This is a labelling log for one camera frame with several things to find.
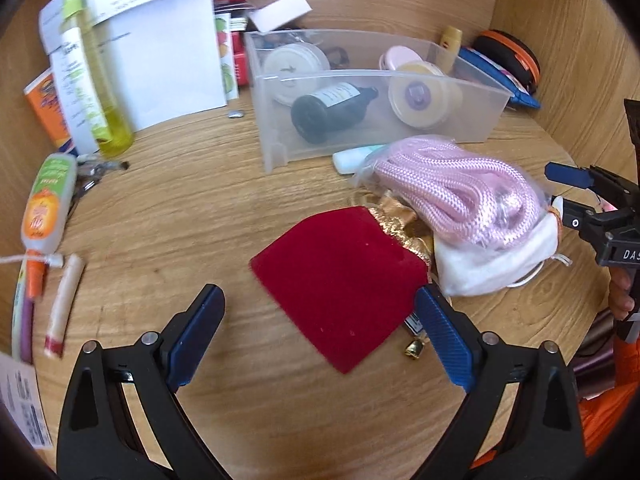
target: white bottle label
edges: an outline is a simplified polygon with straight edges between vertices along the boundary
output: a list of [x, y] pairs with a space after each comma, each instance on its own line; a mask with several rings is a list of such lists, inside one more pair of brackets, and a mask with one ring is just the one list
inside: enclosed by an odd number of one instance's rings
[[62, 50], [65, 53], [69, 80], [76, 96], [84, 109], [91, 133], [98, 142], [111, 140], [111, 131], [104, 117], [104, 112], [94, 82], [91, 80], [89, 65], [82, 44], [82, 32], [78, 27], [70, 28], [61, 35]]
[[320, 99], [326, 107], [337, 105], [347, 99], [360, 95], [358, 89], [349, 83], [340, 83], [329, 88], [313, 92], [313, 97]]

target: blue gripper pad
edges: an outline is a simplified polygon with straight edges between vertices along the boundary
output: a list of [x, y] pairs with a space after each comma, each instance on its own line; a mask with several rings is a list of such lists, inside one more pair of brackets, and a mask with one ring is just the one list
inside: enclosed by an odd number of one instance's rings
[[589, 189], [593, 186], [593, 177], [589, 170], [574, 168], [556, 162], [550, 162], [545, 166], [545, 176], [552, 182], [567, 184], [568, 186]]
[[195, 302], [199, 303], [196, 313], [168, 355], [169, 373], [166, 384], [172, 392], [191, 382], [225, 315], [225, 295], [218, 286], [203, 289]]
[[473, 355], [443, 312], [433, 293], [422, 287], [415, 295], [415, 313], [424, 327], [438, 358], [452, 383], [469, 393], [474, 386]]

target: orange clothing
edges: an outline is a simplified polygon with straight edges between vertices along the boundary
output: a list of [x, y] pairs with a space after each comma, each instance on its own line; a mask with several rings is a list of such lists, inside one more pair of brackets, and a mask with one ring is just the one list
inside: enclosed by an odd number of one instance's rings
[[[616, 363], [616, 386], [593, 399], [578, 403], [587, 456], [596, 452], [620, 420], [640, 383], [640, 339], [628, 344], [615, 337], [613, 357]], [[487, 451], [473, 467], [490, 462], [495, 450]]]

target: clear plastic bin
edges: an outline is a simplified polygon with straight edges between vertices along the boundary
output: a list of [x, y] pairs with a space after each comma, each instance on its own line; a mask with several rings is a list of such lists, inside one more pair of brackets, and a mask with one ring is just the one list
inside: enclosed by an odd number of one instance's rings
[[[420, 134], [443, 135], [458, 142], [483, 142], [511, 97], [500, 83], [459, 57], [447, 78], [379, 70], [380, 56], [394, 45], [407, 46], [423, 60], [438, 64], [443, 59], [441, 56], [446, 57], [448, 53], [431, 41], [380, 32], [319, 29], [273, 32], [265, 36], [251, 32], [244, 38], [267, 173], [291, 160], [331, 155], [358, 146], [386, 144]], [[268, 73], [264, 69], [264, 61], [274, 48], [299, 41], [314, 44], [327, 54], [334, 70], [296, 73], [283, 69], [279, 73]], [[307, 142], [292, 124], [290, 106], [282, 104], [282, 98], [277, 100], [274, 96], [285, 92], [295, 97], [296, 92], [303, 95], [341, 82], [376, 88], [378, 97], [370, 102], [364, 120], [359, 124], [332, 133], [322, 144]], [[409, 126], [392, 107], [390, 86], [404, 88], [416, 84], [413, 82], [427, 85], [434, 98], [443, 98], [442, 102], [446, 103], [441, 106], [439, 119], [430, 127]]]

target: yellow-green liquid bottle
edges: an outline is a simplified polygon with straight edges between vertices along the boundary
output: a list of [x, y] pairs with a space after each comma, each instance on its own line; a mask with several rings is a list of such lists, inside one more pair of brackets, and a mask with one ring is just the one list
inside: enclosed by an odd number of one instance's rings
[[84, 0], [64, 0], [60, 27], [69, 77], [84, 108], [91, 133], [105, 157], [118, 156], [133, 144], [107, 79]]

